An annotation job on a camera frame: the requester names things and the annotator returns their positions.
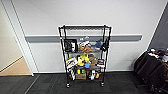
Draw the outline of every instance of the black object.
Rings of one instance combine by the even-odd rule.
[[[136,86],[147,86],[150,91],[155,92],[161,90],[165,83],[165,69],[164,63],[144,52],[135,62],[134,73],[141,78],[145,85]]]
[[[65,52],[78,52],[76,39],[64,39]]]
[[[100,48],[102,51],[105,52],[109,48],[109,40],[110,40],[110,37],[107,37],[105,42],[103,43],[103,45]]]

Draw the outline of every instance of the black bag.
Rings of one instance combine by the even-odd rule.
[[[103,45],[100,48],[102,51],[105,52],[109,48],[109,40],[110,40],[110,37],[107,37],[105,42],[103,43]]]

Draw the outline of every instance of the white wall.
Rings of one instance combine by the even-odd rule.
[[[141,41],[110,43],[108,71],[133,69],[133,62],[149,45],[167,1],[12,0],[26,36],[57,36],[58,26],[63,24],[106,24],[113,27],[112,34],[142,34]],[[39,72],[64,71],[60,44],[30,43],[30,48]]]
[[[0,70],[22,57],[12,27],[0,2]]]

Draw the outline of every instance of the blue item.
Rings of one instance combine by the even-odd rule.
[[[95,44],[96,48],[101,48],[101,41],[102,39],[99,39],[98,41],[96,41],[96,44]]]
[[[90,67],[90,63],[85,63],[85,68],[89,68]]]

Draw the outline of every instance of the cardboard box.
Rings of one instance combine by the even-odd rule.
[[[84,74],[75,74],[76,79],[86,80],[86,73]]]
[[[95,57],[89,57],[89,60],[92,62],[95,59]]]

